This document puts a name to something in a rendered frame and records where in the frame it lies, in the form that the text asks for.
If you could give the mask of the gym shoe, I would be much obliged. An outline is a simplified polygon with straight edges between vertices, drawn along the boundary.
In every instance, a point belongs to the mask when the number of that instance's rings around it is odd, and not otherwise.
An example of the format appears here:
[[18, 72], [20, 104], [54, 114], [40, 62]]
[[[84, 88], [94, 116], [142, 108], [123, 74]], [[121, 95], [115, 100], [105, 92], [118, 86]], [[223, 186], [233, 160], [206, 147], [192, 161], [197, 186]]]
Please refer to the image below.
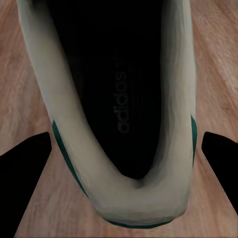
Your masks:
[[16, 0], [68, 168], [99, 217], [186, 212], [197, 141], [190, 0]]

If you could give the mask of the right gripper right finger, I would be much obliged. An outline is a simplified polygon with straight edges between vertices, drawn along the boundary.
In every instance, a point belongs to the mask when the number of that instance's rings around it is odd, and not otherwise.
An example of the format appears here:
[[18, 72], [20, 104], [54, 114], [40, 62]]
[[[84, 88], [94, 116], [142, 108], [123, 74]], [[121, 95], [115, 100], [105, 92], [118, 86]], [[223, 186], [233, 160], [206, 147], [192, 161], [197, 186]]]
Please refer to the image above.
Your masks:
[[238, 215], [238, 144], [205, 132], [201, 149]]

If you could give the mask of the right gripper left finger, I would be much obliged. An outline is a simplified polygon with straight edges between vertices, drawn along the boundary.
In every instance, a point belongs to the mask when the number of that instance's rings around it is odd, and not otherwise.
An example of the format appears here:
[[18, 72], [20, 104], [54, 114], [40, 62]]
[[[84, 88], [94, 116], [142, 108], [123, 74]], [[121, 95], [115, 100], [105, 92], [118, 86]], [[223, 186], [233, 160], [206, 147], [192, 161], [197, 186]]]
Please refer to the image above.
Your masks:
[[0, 238], [13, 238], [51, 153], [48, 132], [0, 156]]

